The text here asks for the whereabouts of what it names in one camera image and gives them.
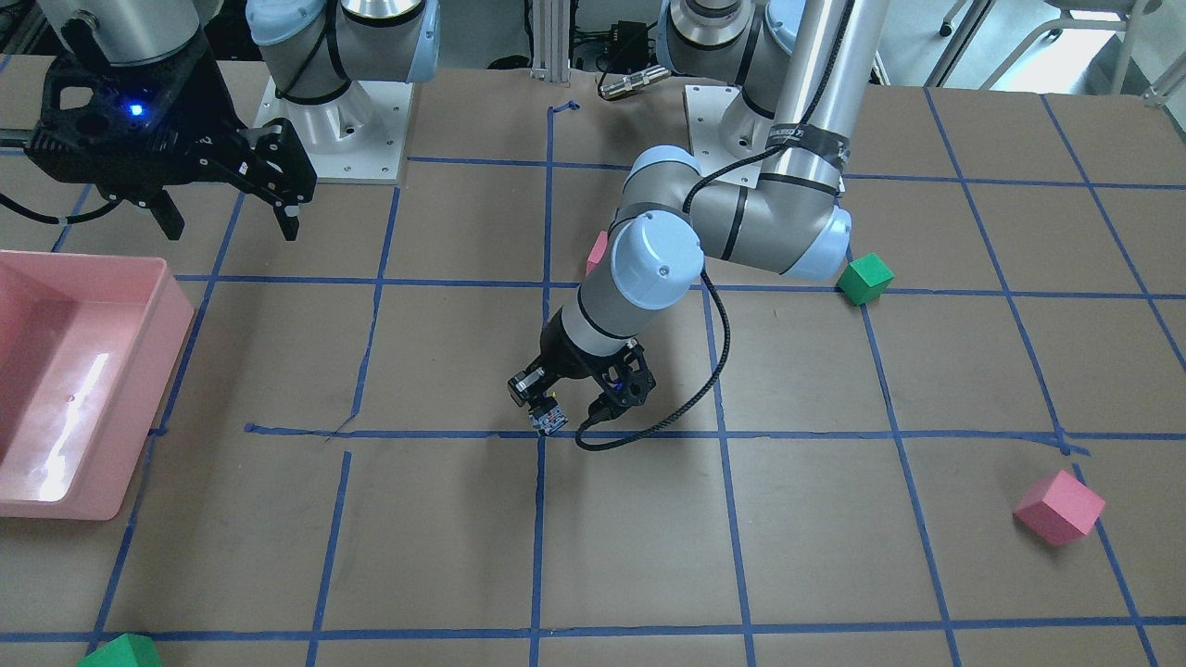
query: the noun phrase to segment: green cube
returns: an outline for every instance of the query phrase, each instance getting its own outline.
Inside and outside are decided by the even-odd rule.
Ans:
[[[893,280],[893,272],[873,253],[848,262],[836,286],[854,306],[867,304],[881,296]]]
[[[161,667],[152,640],[142,635],[120,635],[78,661],[78,667]]]

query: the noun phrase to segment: light blue joint cap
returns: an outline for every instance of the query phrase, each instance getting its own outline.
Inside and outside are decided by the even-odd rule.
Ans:
[[[326,0],[250,0],[247,24],[251,40],[273,46],[308,27],[325,11]]]
[[[630,170],[630,176],[626,180],[633,178],[633,176],[644,169],[657,165],[659,163],[683,163],[700,173],[700,161],[691,157],[691,153],[684,151],[678,146],[651,146],[650,148],[642,152],[637,159],[635,159],[635,166]]]
[[[440,2],[428,0],[425,20],[420,27],[420,39],[416,40],[416,51],[412,55],[412,66],[408,69],[408,83],[422,83],[436,76],[436,61],[441,52],[441,36],[436,30],[440,25]]]
[[[848,240],[853,234],[853,216],[840,207],[833,207],[831,217],[823,231],[816,236],[799,261],[786,273],[791,278],[803,278],[824,282],[831,279],[848,253]]]
[[[671,74],[680,74],[671,61],[671,51],[668,50],[667,18],[670,12],[671,0],[663,0],[663,7],[659,9],[659,25],[655,34],[655,55],[658,57],[659,64],[671,70]]]
[[[703,268],[700,237],[668,211],[646,211],[627,222],[610,252],[614,285],[644,310],[674,306]]]
[[[770,0],[766,5],[766,27],[788,56],[795,50],[803,7],[803,0]]]

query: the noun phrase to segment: foam block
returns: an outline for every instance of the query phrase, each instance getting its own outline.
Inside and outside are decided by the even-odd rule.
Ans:
[[[161,663],[151,639],[120,635],[79,660],[78,667],[161,667]]]
[[[1047,542],[1061,546],[1088,536],[1103,509],[1104,498],[1059,470],[1031,487],[1013,515]]]
[[[848,262],[844,273],[840,275],[836,286],[853,301],[854,306],[867,304],[876,299],[890,286],[893,280],[893,272],[886,266],[881,258],[869,253],[859,260]]]
[[[601,263],[605,259],[605,249],[610,244],[610,235],[602,229],[597,235],[597,241],[593,243],[593,249],[589,250],[589,259],[585,261],[585,277],[593,273],[597,265]]]

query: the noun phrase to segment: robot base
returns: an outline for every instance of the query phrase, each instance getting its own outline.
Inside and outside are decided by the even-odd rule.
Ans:
[[[740,94],[735,85],[686,85],[683,89],[684,106],[688,109],[688,134],[691,140],[691,154],[700,161],[706,174],[731,165],[742,158],[761,152],[766,148],[766,134],[770,131],[770,121],[764,127],[755,128],[760,134],[752,139],[747,138],[746,145],[740,144],[726,146],[722,135],[742,136],[751,134],[745,128],[737,128],[737,132],[726,132],[721,123],[727,122],[725,113]],[[761,164],[746,165],[735,169],[718,180],[757,188],[758,174],[761,172]]]
[[[275,83],[269,78],[255,116],[256,126],[278,115],[293,121],[317,171],[318,183],[398,184],[414,87],[388,81],[363,81],[355,85],[361,85],[362,90],[352,88],[338,100],[319,107],[300,107],[276,100]],[[359,119],[357,133],[350,127],[337,132],[338,126],[347,123],[342,119],[347,117]],[[325,132],[331,127],[333,132]]]

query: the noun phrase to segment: metal mounting plate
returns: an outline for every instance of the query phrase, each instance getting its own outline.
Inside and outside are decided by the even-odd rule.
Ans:
[[[374,140],[359,144],[344,153],[313,153],[308,158],[317,171],[318,183],[374,183],[395,185],[400,183],[404,150],[408,139],[408,123],[412,120],[412,83],[391,81],[359,82],[375,106],[376,117],[384,125],[380,136],[385,141]],[[255,115],[255,127],[262,126],[276,116],[275,83],[269,78],[263,89],[263,101]]]
[[[704,174],[733,164],[748,155],[735,155],[721,144],[718,128],[725,109],[729,107],[740,89],[735,85],[684,85],[684,107],[688,109],[688,136],[691,140],[691,154],[700,160]],[[761,163],[735,169],[718,180],[755,188]]]

